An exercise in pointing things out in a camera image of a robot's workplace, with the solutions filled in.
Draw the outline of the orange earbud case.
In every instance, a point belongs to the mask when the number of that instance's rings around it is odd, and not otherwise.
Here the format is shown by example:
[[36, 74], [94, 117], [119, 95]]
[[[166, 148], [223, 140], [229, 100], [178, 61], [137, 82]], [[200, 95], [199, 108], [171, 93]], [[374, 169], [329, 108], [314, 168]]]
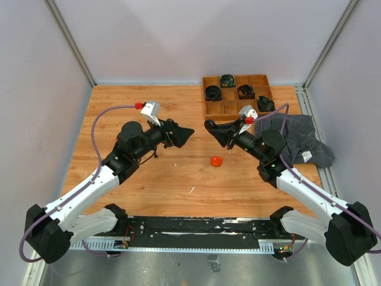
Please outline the orange earbud case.
[[210, 163], [214, 167], [219, 167], [223, 163], [223, 159], [220, 156], [213, 156], [210, 159]]

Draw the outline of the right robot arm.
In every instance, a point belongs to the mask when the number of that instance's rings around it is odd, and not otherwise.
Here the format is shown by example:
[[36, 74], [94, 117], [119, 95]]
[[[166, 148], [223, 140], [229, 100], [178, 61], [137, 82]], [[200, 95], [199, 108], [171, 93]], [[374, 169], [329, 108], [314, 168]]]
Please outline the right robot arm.
[[278, 130], [267, 129], [259, 137], [246, 130], [250, 117], [218, 125], [206, 120], [204, 126], [227, 149], [237, 146], [256, 158], [261, 179], [301, 202], [314, 212], [307, 216], [284, 206], [271, 216], [270, 232], [276, 238], [300, 235], [322, 244], [340, 264], [351, 266], [371, 253], [380, 235], [373, 228], [365, 205], [349, 204], [309, 181], [296, 168], [287, 165], [281, 153], [286, 141]]

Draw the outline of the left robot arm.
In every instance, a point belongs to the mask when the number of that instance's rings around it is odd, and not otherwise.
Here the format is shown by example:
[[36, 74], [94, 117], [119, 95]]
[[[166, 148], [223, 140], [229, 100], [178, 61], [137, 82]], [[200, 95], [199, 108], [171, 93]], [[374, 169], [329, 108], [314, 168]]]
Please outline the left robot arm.
[[143, 130], [139, 122], [125, 123], [112, 151], [97, 168], [66, 195], [44, 207], [32, 205], [26, 212], [24, 235], [19, 255], [26, 262], [54, 263], [66, 254], [72, 244], [95, 234], [111, 232], [119, 236], [127, 230], [124, 210], [113, 204], [100, 211], [83, 215], [96, 200], [118, 187], [135, 171], [148, 153], [158, 145], [181, 148], [194, 130], [179, 126], [172, 119], [156, 119]]

